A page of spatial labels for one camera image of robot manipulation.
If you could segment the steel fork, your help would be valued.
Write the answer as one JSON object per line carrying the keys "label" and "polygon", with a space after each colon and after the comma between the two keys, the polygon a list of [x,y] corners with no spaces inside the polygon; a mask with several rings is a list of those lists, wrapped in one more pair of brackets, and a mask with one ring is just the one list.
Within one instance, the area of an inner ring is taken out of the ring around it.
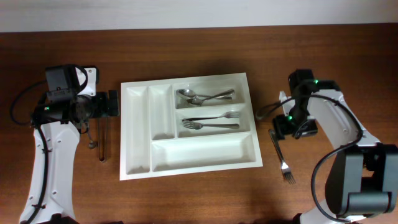
{"label": "steel fork", "polygon": [[280,160],[280,169],[282,171],[282,175],[284,177],[284,179],[291,185],[296,184],[294,176],[292,174],[292,171],[290,169],[290,167],[288,166],[288,164],[286,163],[282,150],[279,146],[279,140],[277,138],[276,132],[273,129],[269,130],[269,136],[271,138],[271,141],[275,147],[275,150],[277,152],[277,155],[279,157]]}
{"label": "steel fork", "polygon": [[214,117],[202,117],[202,118],[184,118],[182,121],[200,121],[200,120],[206,120],[206,119],[219,119],[219,118],[239,118],[241,113],[239,111],[228,111],[225,112],[219,116],[214,116]]}
{"label": "steel fork", "polygon": [[202,128],[226,128],[226,129],[239,129],[239,124],[203,124],[193,121],[184,121],[182,123],[183,127],[188,129],[199,130]]}

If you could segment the steel tablespoon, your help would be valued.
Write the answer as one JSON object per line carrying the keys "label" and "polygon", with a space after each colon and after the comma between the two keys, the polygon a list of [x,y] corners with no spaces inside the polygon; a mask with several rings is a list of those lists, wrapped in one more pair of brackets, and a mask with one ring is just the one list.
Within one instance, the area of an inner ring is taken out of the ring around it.
{"label": "steel tablespoon", "polygon": [[[176,94],[185,99],[195,98],[195,97],[197,97],[197,98],[208,98],[209,97],[209,95],[196,94],[193,90],[190,90],[190,89],[178,89],[176,91]],[[233,98],[231,96],[219,96],[216,99],[217,100],[232,100]]]}
{"label": "steel tablespoon", "polygon": [[213,95],[213,96],[208,96],[208,97],[203,98],[203,99],[197,98],[197,97],[190,98],[190,99],[187,100],[187,103],[190,104],[190,105],[194,105],[194,106],[201,106],[205,101],[213,100],[213,99],[219,100],[219,99],[222,99],[222,98],[231,98],[231,95],[233,95],[233,94],[235,94],[235,90],[234,89],[230,89],[230,90],[221,92],[221,93]]}

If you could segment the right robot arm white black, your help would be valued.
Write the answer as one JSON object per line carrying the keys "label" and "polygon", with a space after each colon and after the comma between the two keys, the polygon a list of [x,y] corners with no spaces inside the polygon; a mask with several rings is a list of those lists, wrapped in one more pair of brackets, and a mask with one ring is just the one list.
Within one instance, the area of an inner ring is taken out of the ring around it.
{"label": "right robot arm white black", "polygon": [[333,80],[318,80],[309,69],[288,77],[291,96],[279,95],[283,114],[273,119],[274,146],[287,135],[313,136],[322,128],[333,150],[314,168],[311,191],[320,166],[335,160],[325,184],[325,199],[297,214],[293,223],[357,223],[391,213],[397,203],[397,146],[370,134],[346,104]]}

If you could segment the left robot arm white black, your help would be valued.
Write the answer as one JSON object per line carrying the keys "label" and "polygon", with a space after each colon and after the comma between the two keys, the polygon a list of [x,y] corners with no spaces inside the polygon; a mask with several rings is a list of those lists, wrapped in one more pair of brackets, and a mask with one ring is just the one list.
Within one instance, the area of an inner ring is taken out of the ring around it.
{"label": "left robot arm white black", "polygon": [[35,158],[20,223],[74,223],[73,166],[80,137],[92,119],[120,115],[116,90],[97,92],[100,72],[75,64],[45,70],[48,90],[30,116]]}

